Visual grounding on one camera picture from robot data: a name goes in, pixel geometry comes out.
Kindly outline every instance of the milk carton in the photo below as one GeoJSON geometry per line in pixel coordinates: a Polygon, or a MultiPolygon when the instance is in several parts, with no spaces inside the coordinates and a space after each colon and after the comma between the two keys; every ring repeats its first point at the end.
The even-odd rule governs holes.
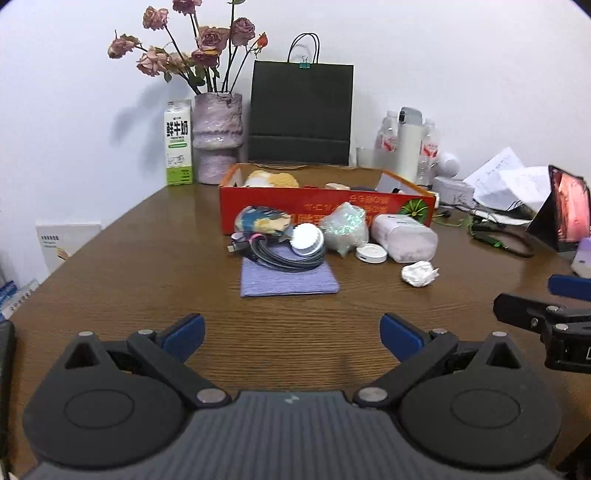
{"type": "Polygon", "coordinates": [[[164,148],[167,183],[193,183],[191,100],[168,103],[168,109],[164,112],[164,148]]]}

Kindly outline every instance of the charging cable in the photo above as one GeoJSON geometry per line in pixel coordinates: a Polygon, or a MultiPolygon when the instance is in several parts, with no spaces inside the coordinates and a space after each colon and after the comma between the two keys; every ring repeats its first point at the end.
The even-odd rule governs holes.
{"type": "Polygon", "coordinates": [[[271,270],[297,273],[314,270],[324,263],[326,250],[321,245],[313,255],[302,260],[291,260],[273,253],[268,246],[268,238],[262,233],[253,233],[250,236],[244,233],[232,235],[232,244],[228,246],[229,252],[241,252],[253,262],[271,270]]]}

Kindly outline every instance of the purple napkin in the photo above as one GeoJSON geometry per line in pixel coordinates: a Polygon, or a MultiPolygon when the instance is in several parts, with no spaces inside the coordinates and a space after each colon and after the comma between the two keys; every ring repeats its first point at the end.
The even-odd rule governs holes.
{"type": "MultiPolygon", "coordinates": [[[[277,255],[292,260],[301,258],[293,253],[288,245],[277,245],[273,250],[277,255]]],[[[242,259],[241,297],[307,295],[338,291],[339,283],[326,262],[307,272],[286,273],[269,270],[247,258],[242,259]]]]}

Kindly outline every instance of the bag handle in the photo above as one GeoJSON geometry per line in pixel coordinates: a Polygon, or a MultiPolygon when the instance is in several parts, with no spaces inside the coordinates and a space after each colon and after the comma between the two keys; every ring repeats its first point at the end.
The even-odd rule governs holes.
{"type": "Polygon", "coordinates": [[[312,37],[312,40],[314,40],[314,56],[312,57],[312,63],[318,63],[318,60],[320,58],[320,37],[317,34],[315,34],[314,32],[301,33],[294,39],[293,42],[291,42],[291,47],[290,47],[289,53],[287,54],[287,63],[290,62],[291,51],[294,49],[296,44],[302,38],[304,38],[308,35],[312,37]]]}

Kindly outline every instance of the thermos bottle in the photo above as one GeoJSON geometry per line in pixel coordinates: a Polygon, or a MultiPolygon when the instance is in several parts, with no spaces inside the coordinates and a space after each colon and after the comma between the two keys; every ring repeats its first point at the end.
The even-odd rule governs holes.
{"type": "Polygon", "coordinates": [[[398,144],[394,173],[415,182],[418,158],[423,140],[423,114],[410,107],[403,107],[398,115],[398,144]]]}

